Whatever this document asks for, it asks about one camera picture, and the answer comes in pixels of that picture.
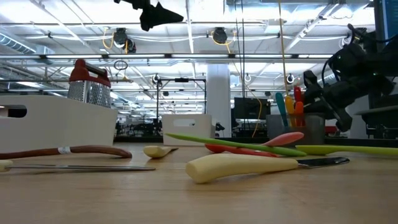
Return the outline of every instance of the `yellow cable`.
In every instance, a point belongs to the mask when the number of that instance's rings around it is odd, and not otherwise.
[[[289,93],[287,90],[287,80],[286,80],[286,65],[285,65],[285,45],[284,45],[284,31],[282,28],[282,7],[281,7],[282,0],[278,0],[279,5],[279,28],[280,28],[280,44],[282,45],[282,64],[284,68],[284,80],[285,80],[285,91],[286,95]]]
[[[105,44],[105,34],[106,34],[106,31],[107,31],[107,30],[108,30],[108,28],[105,27],[105,30],[104,30],[104,38],[102,39],[102,44],[104,45],[105,48],[111,49],[111,48],[113,47],[113,35],[114,35],[114,32],[112,33],[112,42],[111,42],[111,46],[108,47],[108,46]]]
[[[228,50],[228,53],[230,54],[231,53],[231,51],[230,51],[230,49],[229,49],[229,44],[226,44],[225,46],[226,46],[226,48],[227,48],[227,50]],[[236,69],[236,71],[238,72],[238,74],[239,74],[239,76],[241,77],[241,82],[242,83],[244,83],[244,86],[247,88],[247,89],[249,89],[249,87],[246,85],[246,83],[243,81],[243,76],[242,76],[242,73],[239,71],[239,69],[238,69],[238,67],[236,66],[236,63],[235,62],[233,62],[234,63],[234,66],[235,66],[235,69]],[[252,138],[254,138],[254,135],[256,134],[256,131],[257,131],[257,128],[258,128],[258,125],[259,125],[259,122],[260,122],[260,116],[261,116],[261,111],[262,111],[262,103],[261,103],[261,100],[252,92],[252,91],[250,91],[250,93],[255,97],[255,99],[259,102],[259,104],[260,104],[260,111],[259,111],[259,116],[257,117],[257,121],[256,121],[256,127],[254,128],[254,131],[253,131],[253,134],[251,135],[251,137]]]

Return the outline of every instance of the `red grater handle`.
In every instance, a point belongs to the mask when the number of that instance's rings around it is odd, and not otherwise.
[[[75,68],[70,74],[69,81],[92,81],[111,87],[108,72],[105,69],[86,63],[83,59],[76,60]]]

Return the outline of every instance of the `white column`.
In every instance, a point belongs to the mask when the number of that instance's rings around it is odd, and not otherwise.
[[[231,137],[231,90],[228,64],[207,65],[207,112],[225,130],[220,137]]]

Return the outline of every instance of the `cream knife handle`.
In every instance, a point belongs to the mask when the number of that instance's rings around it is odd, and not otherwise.
[[[8,166],[12,166],[13,162],[12,161],[7,161],[7,160],[0,160],[0,172],[7,172],[9,171],[10,168],[7,168]]]
[[[237,174],[265,173],[296,169],[295,159],[240,154],[212,154],[190,161],[185,172],[198,184]]]
[[[145,146],[145,155],[151,158],[161,158],[166,156],[170,151],[177,149],[176,147],[160,147],[160,146]]]

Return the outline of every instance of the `utensil holder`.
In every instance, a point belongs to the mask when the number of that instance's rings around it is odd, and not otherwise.
[[[294,126],[291,127],[290,119],[303,119],[305,126]],[[285,127],[283,124],[282,116],[280,114],[267,115],[267,133],[269,139],[276,138],[277,136],[291,132],[301,132],[304,137],[298,141],[293,142],[287,146],[296,145],[321,145],[325,141],[325,117],[323,114],[311,113],[304,114],[301,116],[287,115],[287,121],[289,127]]]

